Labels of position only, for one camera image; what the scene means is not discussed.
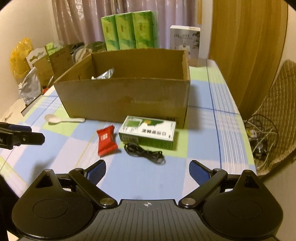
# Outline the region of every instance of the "red candy wrapper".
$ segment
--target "red candy wrapper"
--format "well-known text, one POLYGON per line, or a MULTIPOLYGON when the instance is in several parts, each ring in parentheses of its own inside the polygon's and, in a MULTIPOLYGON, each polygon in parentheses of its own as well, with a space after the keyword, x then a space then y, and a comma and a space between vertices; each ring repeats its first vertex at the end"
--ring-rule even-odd
POLYGON ((99 136, 98 155, 104 156, 118 148, 113 138, 114 126, 108 126, 105 129, 96 131, 99 136))

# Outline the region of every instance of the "white plastic spoon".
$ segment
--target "white plastic spoon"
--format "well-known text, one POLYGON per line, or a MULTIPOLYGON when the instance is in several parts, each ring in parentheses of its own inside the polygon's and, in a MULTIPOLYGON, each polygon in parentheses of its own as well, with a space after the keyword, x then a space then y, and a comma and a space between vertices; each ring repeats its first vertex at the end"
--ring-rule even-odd
POLYGON ((44 116, 44 119, 52 124, 58 124, 60 122, 85 122, 84 118, 67 118, 67 119, 61 119, 55 115, 48 114, 44 116))

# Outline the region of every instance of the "green tissue pack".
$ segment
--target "green tissue pack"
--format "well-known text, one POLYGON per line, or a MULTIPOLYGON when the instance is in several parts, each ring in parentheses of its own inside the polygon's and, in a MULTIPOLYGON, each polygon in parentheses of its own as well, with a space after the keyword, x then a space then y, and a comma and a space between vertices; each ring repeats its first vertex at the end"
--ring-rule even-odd
POLYGON ((136 39, 133 30, 133 14, 116 14, 115 20, 120 49, 135 49, 136 39))
POLYGON ((108 51, 159 48, 156 11, 115 14, 101 21, 108 51))
POLYGON ((137 48, 159 47, 156 11, 133 12, 133 27, 137 48))
POLYGON ((101 22, 107 50, 119 50, 120 47, 116 28, 115 15, 102 17, 101 22))
POLYGON ((176 122, 127 116, 119 130, 122 142, 171 150, 176 122))

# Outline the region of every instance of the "crosshair mark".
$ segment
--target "crosshair mark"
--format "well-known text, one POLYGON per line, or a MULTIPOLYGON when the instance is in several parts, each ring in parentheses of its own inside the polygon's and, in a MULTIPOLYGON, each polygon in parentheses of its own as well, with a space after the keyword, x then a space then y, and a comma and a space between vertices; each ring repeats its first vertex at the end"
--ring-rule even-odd
POLYGON ((145 202, 143 205, 145 205, 146 207, 150 207, 150 206, 153 205, 153 204, 150 203, 150 202, 145 202))

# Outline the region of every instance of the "foil packet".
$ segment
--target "foil packet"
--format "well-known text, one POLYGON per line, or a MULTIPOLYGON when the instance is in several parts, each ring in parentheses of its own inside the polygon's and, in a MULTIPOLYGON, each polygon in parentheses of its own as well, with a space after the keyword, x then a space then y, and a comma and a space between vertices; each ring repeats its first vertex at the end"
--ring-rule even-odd
POLYGON ((95 78, 94 76, 92 76, 92 80, 103 80, 103 79, 110 79, 111 76, 114 73, 114 68, 109 69, 108 71, 106 71, 105 73, 101 74, 100 76, 98 76, 97 78, 95 78))
POLYGON ((24 100, 26 105, 41 95, 41 85, 36 71, 37 68, 33 67, 24 78, 24 81, 18 86, 19 96, 24 100))

